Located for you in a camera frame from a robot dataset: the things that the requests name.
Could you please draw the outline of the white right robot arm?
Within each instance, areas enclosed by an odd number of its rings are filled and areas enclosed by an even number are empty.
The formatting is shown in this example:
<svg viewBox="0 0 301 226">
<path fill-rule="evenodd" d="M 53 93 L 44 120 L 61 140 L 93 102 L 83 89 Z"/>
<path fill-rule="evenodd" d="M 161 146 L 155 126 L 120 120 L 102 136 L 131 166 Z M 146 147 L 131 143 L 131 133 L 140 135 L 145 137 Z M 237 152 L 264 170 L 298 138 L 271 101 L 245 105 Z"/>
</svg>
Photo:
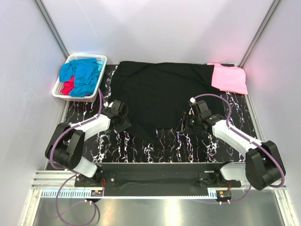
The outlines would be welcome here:
<svg viewBox="0 0 301 226">
<path fill-rule="evenodd" d="M 229 162 L 215 171 L 214 182 L 225 186 L 232 180 L 248 182 L 257 190 L 280 186 L 285 181 L 285 169 L 277 145 L 247 135 L 220 114 L 212 114 L 205 101 L 190 99 L 192 112 L 183 112 L 176 131 L 182 134 L 206 132 L 238 151 L 245 162 Z"/>
</svg>

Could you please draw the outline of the black t-shirt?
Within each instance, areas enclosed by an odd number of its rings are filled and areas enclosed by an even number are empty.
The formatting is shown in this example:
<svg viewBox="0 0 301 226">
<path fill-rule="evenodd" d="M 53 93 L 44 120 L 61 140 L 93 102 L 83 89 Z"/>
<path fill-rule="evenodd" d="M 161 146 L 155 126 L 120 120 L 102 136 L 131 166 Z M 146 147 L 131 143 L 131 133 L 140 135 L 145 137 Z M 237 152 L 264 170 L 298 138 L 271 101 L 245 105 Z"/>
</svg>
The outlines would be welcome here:
<svg viewBox="0 0 301 226">
<path fill-rule="evenodd" d="M 225 114 L 220 90 L 211 85 L 213 72 L 213 65 L 122 61 L 112 76 L 110 101 L 128 106 L 130 135 L 156 144 L 156 130 L 177 128 L 192 97 L 205 94 L 212 114 Z"/>
</svg>

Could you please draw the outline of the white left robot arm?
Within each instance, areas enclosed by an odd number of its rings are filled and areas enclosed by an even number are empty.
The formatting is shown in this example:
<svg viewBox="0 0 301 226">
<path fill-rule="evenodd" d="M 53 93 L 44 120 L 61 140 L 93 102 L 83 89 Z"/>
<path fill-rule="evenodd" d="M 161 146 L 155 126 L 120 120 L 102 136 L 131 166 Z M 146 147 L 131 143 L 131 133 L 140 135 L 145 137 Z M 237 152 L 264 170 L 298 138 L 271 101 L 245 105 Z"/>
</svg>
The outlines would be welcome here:
<svg viewBox="0 0 301 226">
<path fill-rule="evenodd" d="M 83 157 L 84 143 L 94 135 L 112 129 L 116 132 L 131 127 L 128 106 L 114 100 L 99 114 L 74 124 L 57 125 L 45 150 L 45 157 L 55 169 L 68 169 L 85 178 L 91 186 L 102 180 L 102 168 Z"/>
</svg>

